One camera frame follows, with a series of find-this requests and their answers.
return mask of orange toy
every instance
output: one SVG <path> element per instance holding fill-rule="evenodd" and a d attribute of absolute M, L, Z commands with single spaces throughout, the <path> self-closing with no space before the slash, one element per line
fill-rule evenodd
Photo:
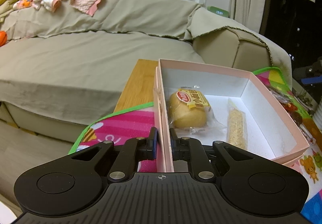
<path fill-rule="evenodd" d="M 7 33 L 5 31 L 0 31 L 0 47 L 7 42 Z"/>
<path fill-rule="evenodd" d="M 31 2 L 33 2 L 33 0 L 23 0 L 22 2 L 22 5 L 25 7 L 25 8 L 28 8 L 31 6 Z"/>

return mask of wooden table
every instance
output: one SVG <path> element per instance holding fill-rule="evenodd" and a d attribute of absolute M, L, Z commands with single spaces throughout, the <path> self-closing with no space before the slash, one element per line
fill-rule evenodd
<path fill-rule="evenodd" d="M 139 59 L 116 104 L 114 112 L 153 101 L 154 74 L 158 61 Z"/>

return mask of cartoon bear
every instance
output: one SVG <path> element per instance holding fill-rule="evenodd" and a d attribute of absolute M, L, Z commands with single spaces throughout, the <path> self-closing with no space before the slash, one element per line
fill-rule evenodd
<path fill-rule="evenodd" d="M 322 169 L 321 169 L 322 168 L 322 157 L 319 152 L 316 153 L 313 149 L 312 149 L 312 151 L 313 151 L 313 158 L 314 158 L 315 164 L 322 172 Z"/>
<path fill-rule="evenodd" d="M 311 156 L 304 156 L 304 159 L 300 159 L 300 164 L 304 167 L 306 173 L 310 175 L 310 178 L 315 184 L 315 180 L 319 179 L 317 177 L 317 173 L 315 172 L 315 164 L 313 162 L 313 158 Z"/>

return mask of green mat edge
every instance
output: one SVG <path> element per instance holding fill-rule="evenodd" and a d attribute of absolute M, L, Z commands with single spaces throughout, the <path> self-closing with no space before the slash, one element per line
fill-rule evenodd
<path fill-rule="evenodd" d="M 99 120 L 93 122 L 92 124 L 90 124 L 89 126 L 87 126 L 83 131 L 82 133 L 79 135 L 79 137 L 77 138 L 77 140 L 75 141 L 75 143 L 73 144 L 73 146 L 71 147 L 70 151 L 68 152 L 68 155 L 69 154 L 72 154 L 76 151 L 78 145 L 80 144 L 80 142 L 82 141 L 83 139 L 83 136 L 85 135 L 85 133 L 88 131 L 88 129 L 94 125 L 95 123 L 97 122 L 100 122 L 101 120 L 103 119 L 106 119 L 106 118 L 110 118 L 110 117 L 113 117 L 113 116 L 116 116 L 116 115 L 120 115 L 120 114 L 124 114 L 126 112 L 130 112 L 130 111 L 134 111 L 134 110 L 140 110 L 140 109 L 145 109 L 145 108 L 149 108 L 149 107 L 152 107 L 153 106 L 153 102 L 149 102 L 149 103 L 145 103 L 145 104 L 141 104 L 141 105 L 138 105 L 138 106 L 135 106 L 135 107 L 131 107 L 131 108 L 128 108 L 128 109 L 125 109 L 125 110 L 120 110 L 120 111 L 117 111 L 117 112 L 114 112 L 114 113 L 111 113 L 105 117 L 102 117 L 100 118 Z"/>
<path fill-rule="evenodd" d="M 281 76 L 281 78 L 282 78 L 282 80 L 283 80 L 283 82 L 284 82 L 284 84 L 286 85 L 286 86 L 288 86 L 289 87 L 289 89 L 290 89 L 290 86 L 289 86 L 289 84 L 287 84 L 287 82 L 286 82 L 286 80 L 285 80 L 285 78 L 284 78 L 284 76 L 283 76 L 283 73 L 282 73 L 282 71 L 280 70 L 280 68 L 278 68 L 278 67 L 267 67 L 267 68 L 260 68 L 260 69 L 258 69 L 258 70 L 256 70 L 256 71 L 253 71 L 252 73 L 254 74 L 254 75 L 258 75 L 258 74 L 261 74 L 261 73 L 263 73 L 263 72 L 266 72 L 266 71 L 270 71 L 270 70 L 276 70 L 278 73 L 279 73 L 279 75 Z"/>

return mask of crosshair marking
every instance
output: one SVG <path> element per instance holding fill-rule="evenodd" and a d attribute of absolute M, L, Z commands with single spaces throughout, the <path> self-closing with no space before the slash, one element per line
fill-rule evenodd
<path fill-rule="evenodd" d="M 165 175 L 160 175 L 160 176 L 157 176 L 157 178 L 159 178 L 160 180 L 164 180 L 167 177 Z"/>

